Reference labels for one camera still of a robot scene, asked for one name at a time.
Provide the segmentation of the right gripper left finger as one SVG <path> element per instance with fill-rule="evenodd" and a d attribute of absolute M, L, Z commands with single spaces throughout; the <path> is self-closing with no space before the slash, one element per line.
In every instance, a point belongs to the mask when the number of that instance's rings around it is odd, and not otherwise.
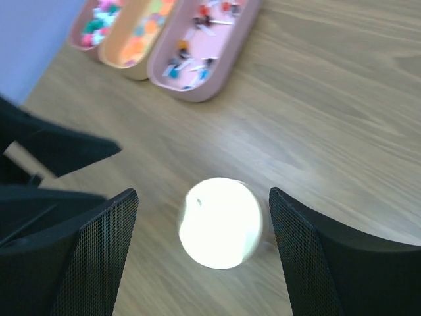
<path fill-rule="evenodd" d="M 1 189 L 1 314 L 112 315 L 139 199 Z"/>

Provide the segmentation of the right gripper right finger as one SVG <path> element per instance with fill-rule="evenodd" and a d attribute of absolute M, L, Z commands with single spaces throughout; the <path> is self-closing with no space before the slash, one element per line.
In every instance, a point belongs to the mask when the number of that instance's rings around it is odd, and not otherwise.
<path fill-rule="evenodd" d="M 277 187 L 269 206 L 294 315 L 420 314 L 420 246 L 359 231 Z"/>

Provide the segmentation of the white round lid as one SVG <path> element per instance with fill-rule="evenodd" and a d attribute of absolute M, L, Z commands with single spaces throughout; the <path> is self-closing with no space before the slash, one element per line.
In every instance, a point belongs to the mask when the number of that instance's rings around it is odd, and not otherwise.
<path fill-rule="evenodd" d="M 209 178 L 186 194 L 178 218 L 178 237 L 196 263 L 224 270 L 253 256 L 261 217 L 259 205 L 245 185 L 231 178 Z"/>

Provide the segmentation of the orange tray of star candies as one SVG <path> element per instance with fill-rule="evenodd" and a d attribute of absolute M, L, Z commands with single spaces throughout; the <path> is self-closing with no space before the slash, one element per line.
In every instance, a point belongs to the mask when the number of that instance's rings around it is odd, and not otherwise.
<path fill-rule="evenodd" d="M 132 80 L 148 79 L 149 55 L 175 4 L 175 0 L 125 1 L 100 44 L 102 63 Z"/>

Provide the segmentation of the pink tray of lollipops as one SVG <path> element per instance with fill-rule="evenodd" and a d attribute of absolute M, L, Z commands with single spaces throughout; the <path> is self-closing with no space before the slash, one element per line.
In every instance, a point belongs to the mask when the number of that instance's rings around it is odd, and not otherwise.
<path fill-rule="evenodd" d="M 226 83 L 260 9 L 260 1 L 177 1 L 147 65 L 168 95 L 198 103 Z"/>

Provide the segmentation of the clear plastic cup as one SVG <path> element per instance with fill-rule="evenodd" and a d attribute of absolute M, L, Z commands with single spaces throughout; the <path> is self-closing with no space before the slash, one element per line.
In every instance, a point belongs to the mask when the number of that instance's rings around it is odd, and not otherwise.
<path fill-rule="evenodd" d="M 263 198 L 255 189 L 249 184 L 245 185 L 254 195 L 260 211 L 261 217 L 261 232 L 260 237 L 257 242 L 257 246 L 253 253 L 253 257 L 262 255 L 275 240 L 274 229 L 272 225 L 272 218 L 270 214 L 270 206 L 268 202 L 268 197 Z"/>

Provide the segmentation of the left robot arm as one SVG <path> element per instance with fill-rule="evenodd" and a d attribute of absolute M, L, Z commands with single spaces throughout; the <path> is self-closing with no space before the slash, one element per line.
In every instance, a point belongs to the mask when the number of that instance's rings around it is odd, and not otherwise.
<path fill-rule="evenodd" d="M 106 200 L 97 194 L 40 188 L 39 175 L 29 174 L 4 154 L 14 142 L 56 177 L 121 150 L 110 139 L 47 122 L 1 99 L 1 244 L 43 230 Z"/>

